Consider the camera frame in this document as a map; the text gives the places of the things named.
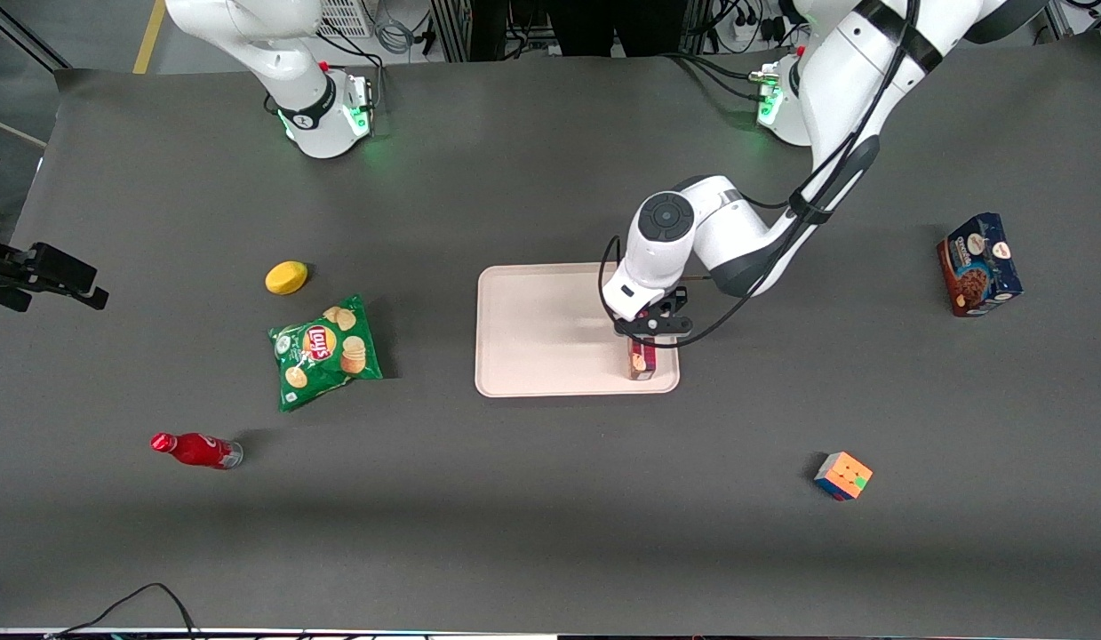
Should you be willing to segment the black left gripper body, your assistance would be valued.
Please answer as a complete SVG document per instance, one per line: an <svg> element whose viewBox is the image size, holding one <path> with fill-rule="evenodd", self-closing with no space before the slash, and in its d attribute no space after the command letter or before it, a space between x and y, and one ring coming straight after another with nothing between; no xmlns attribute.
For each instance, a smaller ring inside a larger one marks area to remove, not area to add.
<svg viewBox="0 0 1101 640"><path fill-rule="evenodd" d="M688 303L688 288L673 288L667 295L639 313L639 319L646 325L693 325L682 308Z"/></svg>

